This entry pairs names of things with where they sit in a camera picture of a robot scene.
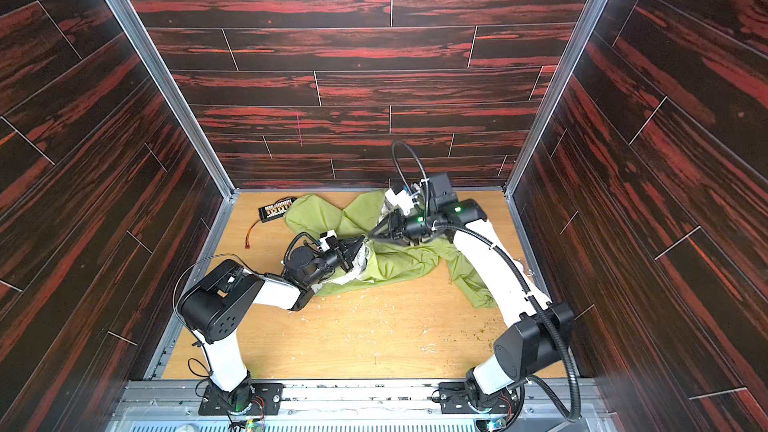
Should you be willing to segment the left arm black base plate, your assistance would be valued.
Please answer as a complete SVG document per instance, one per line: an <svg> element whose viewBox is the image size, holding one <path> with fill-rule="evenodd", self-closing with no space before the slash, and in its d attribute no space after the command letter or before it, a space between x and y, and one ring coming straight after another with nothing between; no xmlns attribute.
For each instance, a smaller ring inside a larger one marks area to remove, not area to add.
<svg viewBox="0 0 768 432"><path fill-rule="evenodd" d="M282 401L282 383L242 383L226 392L208 381L198 410L201 416L277 415Z"/></svg>

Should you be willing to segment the green jacket with cartoon print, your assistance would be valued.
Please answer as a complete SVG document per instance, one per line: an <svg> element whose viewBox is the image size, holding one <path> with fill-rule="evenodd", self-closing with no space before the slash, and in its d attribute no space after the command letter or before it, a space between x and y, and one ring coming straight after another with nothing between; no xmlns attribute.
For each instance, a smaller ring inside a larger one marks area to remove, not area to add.
<svg viewBox="0 0 768 432"><path fill-rule="evenodd" d="M382 218L385 192L375 190L358 195L345 208L338 208L324 198L304 195L284 216L285 224L295 233L307 232L317 239L333 230L341 238L351 238L370 231ZM339 269L316 287L318 296L331 296L415 280L428 275L445 261L453 284L475 308L497 306L478 272L461 252L445 238L425 245L403 247L382 242L365 244L366 268L355 269L349 279Z"/></svg>

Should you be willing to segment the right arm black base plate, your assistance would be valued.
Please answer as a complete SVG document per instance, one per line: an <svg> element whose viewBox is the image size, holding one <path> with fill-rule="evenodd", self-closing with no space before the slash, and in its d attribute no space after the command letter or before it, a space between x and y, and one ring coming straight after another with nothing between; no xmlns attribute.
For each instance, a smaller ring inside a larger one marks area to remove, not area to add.
<svg viewBox="0 0 768 432"><path fill-rule="evenodd" d="M522 399L517 392L502 388L486 394L469 381L440 382L430 399L440 406L443 414L514 415L522 407Z"/></svg>

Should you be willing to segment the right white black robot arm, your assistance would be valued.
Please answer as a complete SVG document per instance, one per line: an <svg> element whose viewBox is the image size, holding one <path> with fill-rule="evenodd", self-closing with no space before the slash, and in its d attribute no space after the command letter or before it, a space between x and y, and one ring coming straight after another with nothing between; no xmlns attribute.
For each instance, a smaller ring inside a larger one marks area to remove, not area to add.
<svg viewBox="0 0 768 432"><path fill-rule="evenodd" d="M463 386L441 386L440 401L447 412L466 407L489 413L503 404L504 423L511 425L522 410L525 385L533 383L566 421L579 421L581 394L568 354L574 313L565 302L552 303L525 275L479 204L451 199L430 211L407 192L387 192L385 204L388 214L371 238L398 245L448 238L479 274L507 326L494 342L491 357L467 372Z"/></svg>

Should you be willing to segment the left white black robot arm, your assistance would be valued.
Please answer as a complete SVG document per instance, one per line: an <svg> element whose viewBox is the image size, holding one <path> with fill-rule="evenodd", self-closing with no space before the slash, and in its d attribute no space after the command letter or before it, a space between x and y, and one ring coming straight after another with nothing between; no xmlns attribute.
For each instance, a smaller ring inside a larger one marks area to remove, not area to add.
<svg viewBox="0 0 768 432"><path fill-rule="evenodd" d="M227 410L243 413L253 403L251 376L236 336L250 307L303 309L321 282L341 269L361 271L365 237L340 239L329 231L319 239L302 232L294 237L283 258L281 274L257 273L232 259L186 290L175 307L184 326L197 338L209 367L209 390Z"/></svg>

